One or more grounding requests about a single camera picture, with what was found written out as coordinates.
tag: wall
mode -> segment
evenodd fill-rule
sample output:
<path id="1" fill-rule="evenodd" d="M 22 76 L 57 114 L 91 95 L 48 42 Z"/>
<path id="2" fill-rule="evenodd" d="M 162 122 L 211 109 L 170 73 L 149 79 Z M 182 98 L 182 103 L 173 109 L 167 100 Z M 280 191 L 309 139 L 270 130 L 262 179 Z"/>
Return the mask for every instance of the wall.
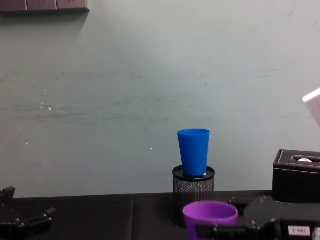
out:
<path id="1" fill-rule="evenodd" d="M 0 20 L 0 183 L 18 197 L 170 192 L 176 132 L 211 130 L 216 190 L 319 151 L 316 0 L 91 0 Z"/>

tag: blue cup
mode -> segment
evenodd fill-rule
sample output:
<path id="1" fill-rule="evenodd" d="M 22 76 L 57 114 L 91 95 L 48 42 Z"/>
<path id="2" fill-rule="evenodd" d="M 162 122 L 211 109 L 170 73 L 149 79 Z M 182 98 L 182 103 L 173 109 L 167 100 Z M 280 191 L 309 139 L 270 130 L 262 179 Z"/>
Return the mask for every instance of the blue cup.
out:
<path id="1" fill-rule="evenodd" d="M 183 173 L 201 176 L 207 171 L 210 131 L 207 129 L 184 129 L 178 131 Z"/>

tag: white object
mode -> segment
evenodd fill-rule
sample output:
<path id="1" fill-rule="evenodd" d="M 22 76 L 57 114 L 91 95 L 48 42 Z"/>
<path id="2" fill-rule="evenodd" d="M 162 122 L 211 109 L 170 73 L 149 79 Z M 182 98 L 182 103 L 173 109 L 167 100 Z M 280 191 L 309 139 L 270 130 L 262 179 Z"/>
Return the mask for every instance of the white object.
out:
<path id="1" fill-rule="evenodd" d="M 307 159 L 307 158 L 301 158 L 298 160 L 298 162 L 308 162 L 308 163 L 312 163 L 311 160 Z"/>
<path id="2" fill-rule="evenodd" d="M 320 88 L 304 96 L 303 101 L 320 127 Z"/>
<path id="3" fill-rule="evenodd" d="M 311 236 L 309 226 L 288 226 L 288 231 L 290 236 Z"/>

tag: wall outlet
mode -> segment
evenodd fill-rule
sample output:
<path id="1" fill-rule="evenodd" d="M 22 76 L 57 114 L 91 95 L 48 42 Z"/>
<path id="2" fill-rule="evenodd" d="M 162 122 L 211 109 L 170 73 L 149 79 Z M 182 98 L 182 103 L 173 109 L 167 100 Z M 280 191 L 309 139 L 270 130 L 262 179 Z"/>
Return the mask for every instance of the wall outlet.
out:
<path id="1" fill-rule="evenodd" d="M 28 11 L 57 10 L 56 0 L 26 0 Z"/>
<path id="2" fill-rule="evenodd" d="M 59 10 L 88 10 L 87 0 L 57 0 L 56 3 Z"/>
<path id="3" fill-rule="evenodd" d="M 0 0 L 0 13 L 27 11 L 27 0 Z"/>

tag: plastic cup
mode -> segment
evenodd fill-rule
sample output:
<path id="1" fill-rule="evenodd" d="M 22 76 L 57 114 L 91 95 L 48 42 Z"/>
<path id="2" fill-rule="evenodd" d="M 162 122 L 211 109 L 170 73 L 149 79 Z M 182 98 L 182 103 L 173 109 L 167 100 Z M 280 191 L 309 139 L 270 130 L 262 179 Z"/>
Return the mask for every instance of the plastic cup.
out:
<path id="1" fill-rule="evenodd" d="M 221 201 L 190 203 L 183 208 L 183 215 L 190 240 L 200 240 L 197 235 L 196 224 L 233 225 L 238 223 L 237 208 Z"/>
<path id="2" fill-rule="evenodd" d="M 207 129 L 184 129 L 178 131 L 183 173 L 202 176 L 206 173 L 210 131 Z"/>

